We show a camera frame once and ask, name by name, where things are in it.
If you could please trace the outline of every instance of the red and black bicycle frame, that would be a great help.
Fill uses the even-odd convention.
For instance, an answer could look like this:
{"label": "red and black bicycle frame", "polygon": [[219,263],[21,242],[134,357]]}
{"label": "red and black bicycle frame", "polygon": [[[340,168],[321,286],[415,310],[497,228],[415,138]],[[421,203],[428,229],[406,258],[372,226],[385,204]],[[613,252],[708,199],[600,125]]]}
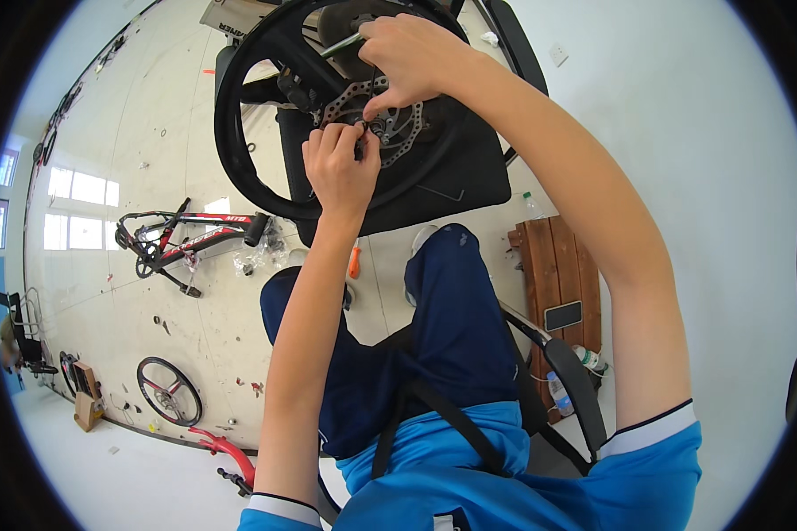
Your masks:
{"label": "red and black bicycle frame", "polygon": [[[140,279],[159,273],[178,285],[180,292],[200,297],[200,290],[178,281],[165,270],[165,267],[185,257],[187,253],[212,247],[228,239],[242,238],[246,245],[254,247],[263,235],[268,216],[260,212],[253,216],[186,212],[189,204],[190,198],[187,197],[177,212],[149,211],[125,214],[116,224],[116,243],[122,249],[136,253],[138,256],[136,274]],[[124,222],[138,218],[163,218],[163,221],[148,226],[142,225],[131,235]],[[212,225],[215,228],[174,245],[170,239],[179,223]],[[149,233],[153,231],[159,231],[159,236],[148,239]]]}

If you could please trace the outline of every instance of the plastic water bottle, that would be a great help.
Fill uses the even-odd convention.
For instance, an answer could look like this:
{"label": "plastic water bottle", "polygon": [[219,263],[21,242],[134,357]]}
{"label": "plastic water bottle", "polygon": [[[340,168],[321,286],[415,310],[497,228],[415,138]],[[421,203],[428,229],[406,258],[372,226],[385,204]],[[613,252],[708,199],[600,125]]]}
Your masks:
{"label": "plastic water bottle", "polygon": [[561,379],[557,377],[554,370],[550,370],[546,374],[546,379],[549,380],[549,393],[552,394],[553,400],[558,410],[561,411],[561,416],[570,416],[573,414],[573,403],[569,401],[566,389],[563,388]]}
{"label": "plastic water bottle", "polygon": [[522,194],[522,198],[525,199],[525,208],[529,214],[529,219],[542,219],[546,217],[541,210],[541,206],[538,205],[534,197],[531,196],[531,192],[525,192]]}
{"label": "plastic water bottle", "polygon": [[582,345],[573,345],[573,353],[579,357],[581,364],[588,369],[594,370],[595,372],[603,372],[608,368],[608,364],[602,359],[602,356],[592,350],[584,348]]}

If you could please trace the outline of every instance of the smartphone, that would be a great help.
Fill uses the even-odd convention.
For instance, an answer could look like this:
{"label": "smartphone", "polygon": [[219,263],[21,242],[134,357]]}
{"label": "smartphone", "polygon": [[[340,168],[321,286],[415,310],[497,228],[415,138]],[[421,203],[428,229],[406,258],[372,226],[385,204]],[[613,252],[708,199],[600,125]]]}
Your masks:
{"label": "smartphone", "polygon": [[581,301],[566,303],[543,312],[543,328],[547,332],[581,323]]}

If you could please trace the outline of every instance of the blue shirt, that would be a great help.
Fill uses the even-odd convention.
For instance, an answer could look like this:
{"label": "blue shirt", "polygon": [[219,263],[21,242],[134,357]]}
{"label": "blue shirt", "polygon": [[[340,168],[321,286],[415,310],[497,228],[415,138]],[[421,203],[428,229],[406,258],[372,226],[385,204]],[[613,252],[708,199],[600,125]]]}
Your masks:
{"label": "blue shirt", "polygon": [[[370,480],[376,442],[337,462],[352,497],[334,529],[683,529],[700,480],[700,423],[688,401],[618,431],[587,477],[525,474],[529,438],[516,402],[464,409],[505,455],[513,478],[472,470],[481,460],[438,414],[405,420],[388,473]],[[240,530],[320,528],[309,505],[254,494]]]}

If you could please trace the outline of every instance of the black strap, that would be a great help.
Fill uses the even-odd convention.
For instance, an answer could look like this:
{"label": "black strap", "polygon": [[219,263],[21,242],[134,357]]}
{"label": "black strap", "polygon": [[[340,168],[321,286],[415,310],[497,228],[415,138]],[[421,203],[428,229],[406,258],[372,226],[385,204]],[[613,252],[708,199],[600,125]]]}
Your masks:
{"label": "black strap", "polygon": [[541,434],[543,439],[552,444],[555,450],[569,459],[582,476],[587,476],[595,463],[586,462],[579,451],[573,448],[573,445],[570,444],[563,437],[563,435],[558,433],[556,429],[551,427],[549,424],[544,423],[538,432]]}
{"label": "black strap", "polygon": [[389,465],[390,455],[393,453],[393,440],[396,438],[396,430],[399,429],[399,424],[401,423],[406,397],[407,388],[399,388],[393,418],[390,419],[378,437],[375,457],[372,458],[372,479],[378,479],[387,473],[387,465]]}
{"label": "black strap", "polygon": [[409,381],[398,393],[396,410],[393,418],[381,432],[378,439],[378,446],[375,449],[375,458],[372,460],[372,479],[378,479],[387,471],[390,454],[393,453],[393,440],[396,430],[399,428],[402,412],[404,411],[404,401],[408,394],[420,398],[431,409],[436,411],[449,423],[481,457],[484,462],[484,471],[502,477],[510,477],[504,472],[505,458],[499,450],[493,446],[484,433],[475,425],[472,420],[448,399],[443,397],[432,388],[425,380],[417,379]]}

